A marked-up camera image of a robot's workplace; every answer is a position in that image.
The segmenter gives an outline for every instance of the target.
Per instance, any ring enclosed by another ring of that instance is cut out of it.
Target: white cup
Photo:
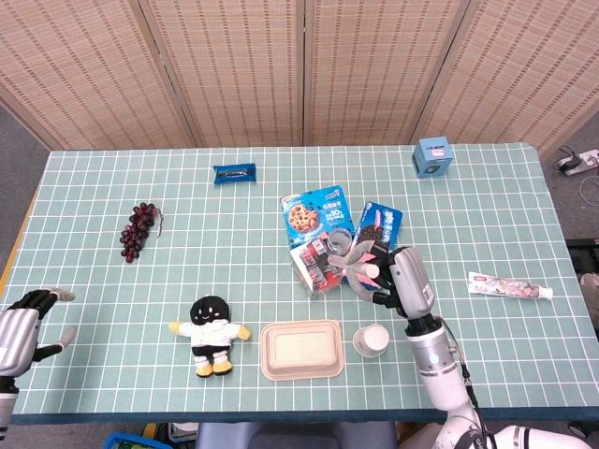
[[[366,326],[354,334],[353,343],[356,351],[362,356],[375,358],[389,345],[389,333],[381,325]]]

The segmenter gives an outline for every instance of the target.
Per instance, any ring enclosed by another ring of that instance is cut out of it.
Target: woven screen panel
[[[304,143],[408,142],[460,11],[456,0],[315,0]]]
[[[548,151],[599,109],[599,3],[483,0],[447,62],[415,138]]]
[[[64,149],[187,146],[125,0],[0,8],[0,82]]]
[[[203,145],[301,144],[295,1],[149,3]]]

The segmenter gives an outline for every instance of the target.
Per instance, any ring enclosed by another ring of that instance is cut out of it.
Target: table
[[[432,419],[406,323],[347,285],[309,301],[290,266],[279,198],[340,184],[354,222],[374,200],[403,210],[400,242],[425,260],[441,313],[460,339],[488,418],[599,417],[599,344],[536,151],[525,143],[455,145],[446,176],[417,180],[411,146],[53,152],[22,233],[3,301],[59,284],[40,341],[78,325],[74,344],[22,376],[15,422],[101,419]],[[214,186],[212,165],[253,161],[257,183]],[[165,213],[141,258],[120,256],[131,208]],[[553,288],[553,301],[469,295],[468,271]],[[207,294],[228,300],[254,333],[235,343],[233,372],[199,380],[189,340],[167,323]],[[345,369],[332,379],[271,382],[260,372],[267,323],[342,324]],[[354,332],[385,326],[373,360]]]

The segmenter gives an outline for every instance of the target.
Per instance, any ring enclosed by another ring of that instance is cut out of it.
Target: grape bunch
[[[133,208],[133,212],[133,215],[129,217],[131,224],[124,227],[121,239],[119,240],[124,244],[124,250],[121,251],[121,255],[128,264],[139,257],[139,252],[143,248],[145,240],[150,235],[150,228],[153,226],[154,218],[160,215],[162,220],[160,209],[152,203],[141,203],[139,206]]]

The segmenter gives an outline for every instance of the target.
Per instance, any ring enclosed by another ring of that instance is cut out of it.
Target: toothpaste cap
[[[539,287],[539,297],[552,300],[553,299],[553,289],[546,288],[546,287]]]

